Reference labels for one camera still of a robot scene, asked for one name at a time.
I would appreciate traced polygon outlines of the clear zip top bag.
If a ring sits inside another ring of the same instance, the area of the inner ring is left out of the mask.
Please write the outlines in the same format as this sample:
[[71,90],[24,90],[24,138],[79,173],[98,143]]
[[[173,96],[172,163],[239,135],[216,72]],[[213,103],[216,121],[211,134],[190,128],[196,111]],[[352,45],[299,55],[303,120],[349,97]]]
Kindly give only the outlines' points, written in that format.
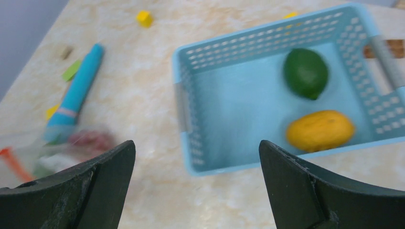
[[[47,177],[106,152],[78,147],[68,143],[68,140],[60,144],[47,143],[42,140],[44,130],[45,128],[9,135],[1,134],[1,187],[14,188]],[[109,129],[97,125],[76,125],[72,134],[81,130],[105,131],[113,137]]]

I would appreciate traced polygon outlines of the yellow lemon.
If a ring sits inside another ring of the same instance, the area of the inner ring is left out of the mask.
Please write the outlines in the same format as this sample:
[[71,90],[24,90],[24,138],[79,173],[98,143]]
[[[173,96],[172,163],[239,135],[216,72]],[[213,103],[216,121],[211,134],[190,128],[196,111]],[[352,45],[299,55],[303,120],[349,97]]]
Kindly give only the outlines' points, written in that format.
[[322,110],[291,122],[286,139],[295,148],[307,153],[338,148],[355,135],[356,126],[341,112]]

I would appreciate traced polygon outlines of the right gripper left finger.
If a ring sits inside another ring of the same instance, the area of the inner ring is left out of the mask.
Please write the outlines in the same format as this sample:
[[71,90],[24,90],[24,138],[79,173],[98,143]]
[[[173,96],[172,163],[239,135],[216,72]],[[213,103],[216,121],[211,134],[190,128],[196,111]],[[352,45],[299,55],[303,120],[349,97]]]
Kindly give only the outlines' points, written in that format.
[[56,174],[0,190],[3,229],[116,229],[136,159],[128,140]]

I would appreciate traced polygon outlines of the purple grape bunch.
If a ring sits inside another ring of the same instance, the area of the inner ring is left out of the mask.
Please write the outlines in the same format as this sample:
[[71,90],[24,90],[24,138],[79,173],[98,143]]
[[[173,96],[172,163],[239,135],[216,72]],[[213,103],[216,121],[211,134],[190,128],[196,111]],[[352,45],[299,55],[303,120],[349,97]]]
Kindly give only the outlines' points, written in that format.
[[68,143],[97,151],[107,151],[115,146],[112,135],[99,130],[81,130],[72,134],[68,138]]

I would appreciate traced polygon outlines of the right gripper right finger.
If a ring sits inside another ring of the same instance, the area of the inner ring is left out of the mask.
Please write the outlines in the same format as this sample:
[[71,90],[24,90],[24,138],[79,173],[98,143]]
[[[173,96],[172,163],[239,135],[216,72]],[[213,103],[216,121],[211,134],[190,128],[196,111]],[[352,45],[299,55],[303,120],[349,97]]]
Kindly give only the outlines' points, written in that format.
[[263,140],[259,156],[279,229],[402,229],[405,193],[324,169]]

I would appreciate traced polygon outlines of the green avocado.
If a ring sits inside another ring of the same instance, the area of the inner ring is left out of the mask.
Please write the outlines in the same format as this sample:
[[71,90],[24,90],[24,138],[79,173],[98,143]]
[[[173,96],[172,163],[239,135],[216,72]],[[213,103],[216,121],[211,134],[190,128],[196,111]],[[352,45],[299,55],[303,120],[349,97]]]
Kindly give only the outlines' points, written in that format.
[[317,100],[329,82],[329,69],[318,52],[295,48],[285,58],[283,78],[294,94]]

